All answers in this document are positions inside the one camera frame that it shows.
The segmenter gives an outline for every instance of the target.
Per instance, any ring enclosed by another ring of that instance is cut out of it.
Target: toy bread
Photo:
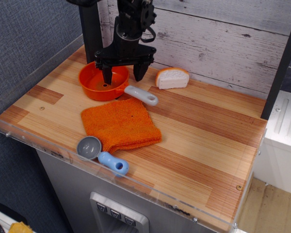
[[[12,223],[8,233],[33,233],[32,229],[23,222]]]
[[[160,70],[155,78],[155,85],[159,89],[182,88],[189,82],[189,72],[184,69],[171,67]]]

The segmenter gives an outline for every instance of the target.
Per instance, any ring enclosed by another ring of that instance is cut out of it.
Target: frying pan handle
[[[159,102],[158,98],[155,95],[151,94],[150,92],[144,91],[143,89],[137,88],[135,86],[131,85],[127,86],[124,89],[124,92],[141,100],[142,102],[150,106],[155,106]]]

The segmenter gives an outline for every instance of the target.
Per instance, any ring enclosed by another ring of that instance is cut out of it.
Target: vertical black frame
[[[95,60],[95,52],[103,48],[97,3],[91,7],[79,6],[87,63]]]
[[[268,120],[271,113],[272,113],[273,106],[274,106],[275,101],[277,99],[282,82],[283,82],[285,75],[287,73],[290,61],[291,61],[291,32],[290,32],[285,50],[282,54],[281,61],[279,63],[279,67],[278,67],[278,70],[276,72],[271,90],[268,94],[268,97],[267,97],[267,100],[266,100],[266,103],[265,103],[265,106],[264,106],[264,109],[263,109],[263,112],[261,115],[262,119]]]

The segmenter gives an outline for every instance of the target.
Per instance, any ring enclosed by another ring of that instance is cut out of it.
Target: wooden floor
[[[253,179],[238,226],[247,233],[291,233],[291,193]]]

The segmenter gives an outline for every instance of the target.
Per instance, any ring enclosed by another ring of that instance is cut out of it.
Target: orange washcloth
[[[142,102],[132,98],[85,109],[81,118],[87,135],[97,137],[102,150],[130,150],[162,141]]]

